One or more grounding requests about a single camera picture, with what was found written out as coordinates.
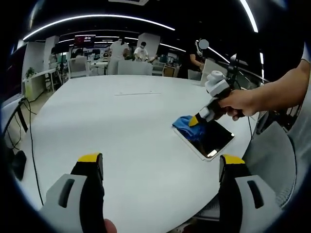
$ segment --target person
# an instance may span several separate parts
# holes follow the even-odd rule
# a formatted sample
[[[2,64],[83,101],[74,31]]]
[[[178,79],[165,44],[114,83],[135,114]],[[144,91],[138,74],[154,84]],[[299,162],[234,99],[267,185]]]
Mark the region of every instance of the person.
[[[56,66],[57,66],[57,57],[55,54],[55,47],[53,47],[51,49],[51,54],[49,56],[49,68],[53,69],[53,68],[56,68]]]
[[[120,36],[119,39],[109,47],[110,61],[107,70],[108,75],[118,74],[118,62],[124,60],[128,54],[129,47],[124,40],[124,37]]]
[[[204,59],[202,50],[198,46],[198,42],[195,41],[190,44],[186,51],[184,61],[178,72],[178,77],[182,79],[188,78],[188,69],[193,71],[202,72],[204,69]]]
[[[311,45],[305,44],[299,65],[279,80],[253,90],[234,90],[219,101],[233,120],[238,120],[238,110],[245,116],[259,111],[279,110],[297,106],[306,96],[311,70]]]
[[[134,55],[135,55],[136,61],[138,61],[138,62],[142,62],[142,61],[145,62],[145,61],[148,60],[149,54],[148,54],[148,52],[147,52],[147,50],[145,48],[146,45],[147,45],[147,43],[143,41],[140,44],[140,46],[135,49]]]

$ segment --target phone screen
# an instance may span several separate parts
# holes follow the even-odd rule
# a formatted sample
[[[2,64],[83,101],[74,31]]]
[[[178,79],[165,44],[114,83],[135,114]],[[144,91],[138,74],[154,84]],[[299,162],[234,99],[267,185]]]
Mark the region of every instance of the phone screen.
[[[211,159],[234,138],[234,134],[214,120],[205,127],[206,133],[201,140],[190,142],[203,156]]]

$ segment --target white shirt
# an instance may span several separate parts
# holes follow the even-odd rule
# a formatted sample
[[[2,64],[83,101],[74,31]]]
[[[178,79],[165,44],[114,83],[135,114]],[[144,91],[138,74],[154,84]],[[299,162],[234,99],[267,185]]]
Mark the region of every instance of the white shirt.
[[[137,47],[134,51],[134,55],[137,54],[137,57],[141,57],[142,61],[144,62],[148,57],[148,52],[145,48],[141,48],[140,46]]]
[[[123,53],[125,49],[128,49],[128,44],[124,43],[123,45],[121,45],[121,43],[122,41],[117,40],[110,45],[110,49],[112,50],[112,58],[124,58]]]

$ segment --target white round table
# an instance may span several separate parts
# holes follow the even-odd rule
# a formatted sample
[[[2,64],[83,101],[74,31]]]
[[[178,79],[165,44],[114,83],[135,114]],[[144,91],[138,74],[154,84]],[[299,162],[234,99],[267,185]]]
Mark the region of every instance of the white round table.
[[[208,102],[198,83],[134,75],[70,79],[32,124],[43,200],[80,156],[98,151],[104,217],[118,233],[164,233],[200,211],[218,192],[219,158],[201,160],[172,128],[178,117],[194,115]],[[242,157],[250,142],[247,118],[218,122],[235,134],[220,154]],[[252,131],[255,124],[251,118]],[[21,187],[39,209],[29,130],[21,149],[27,156]]]

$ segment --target monitor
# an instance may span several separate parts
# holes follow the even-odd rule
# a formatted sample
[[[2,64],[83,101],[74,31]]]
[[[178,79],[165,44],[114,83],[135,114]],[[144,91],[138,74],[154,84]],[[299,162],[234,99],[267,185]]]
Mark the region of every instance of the monitor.
[[[79,35],[74,38],[74,45],[78,47],[92,47],[94,46],[95,35]]]
[[[21,97],[22,71],[27,45],[17,49],[9,57],[3,85],[1,85],[3,105]]]

